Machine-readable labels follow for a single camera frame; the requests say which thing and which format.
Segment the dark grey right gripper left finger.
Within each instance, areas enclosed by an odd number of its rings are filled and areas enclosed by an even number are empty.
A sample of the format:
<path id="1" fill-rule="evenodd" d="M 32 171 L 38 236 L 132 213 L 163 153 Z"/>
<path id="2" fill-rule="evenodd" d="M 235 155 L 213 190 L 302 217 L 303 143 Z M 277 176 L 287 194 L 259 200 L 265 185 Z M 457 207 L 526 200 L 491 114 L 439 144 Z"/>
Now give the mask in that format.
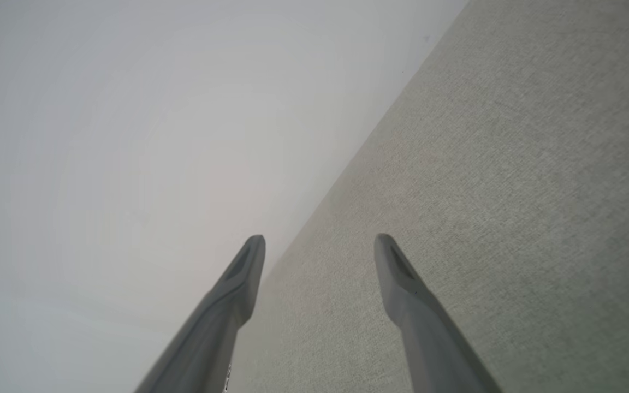
<path id="1" fill-rule="evenodd" d="M 223 393 L 237 332 L 254 311 L 264 260 L 264 236 L 250 236 L 134 393 Z"/>

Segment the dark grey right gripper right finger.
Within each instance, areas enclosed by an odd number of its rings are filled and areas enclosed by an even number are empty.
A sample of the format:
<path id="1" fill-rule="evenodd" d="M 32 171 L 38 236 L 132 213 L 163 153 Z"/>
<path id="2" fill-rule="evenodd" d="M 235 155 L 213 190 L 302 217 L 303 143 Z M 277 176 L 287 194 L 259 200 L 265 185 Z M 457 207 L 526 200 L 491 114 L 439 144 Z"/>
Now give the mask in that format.
<path id="1" fill-rule="evenodd" d="M 414 393 L 501 393 L 389 234 L 375 237 L 375 267 L 384 310 L 400 329 Z"/>

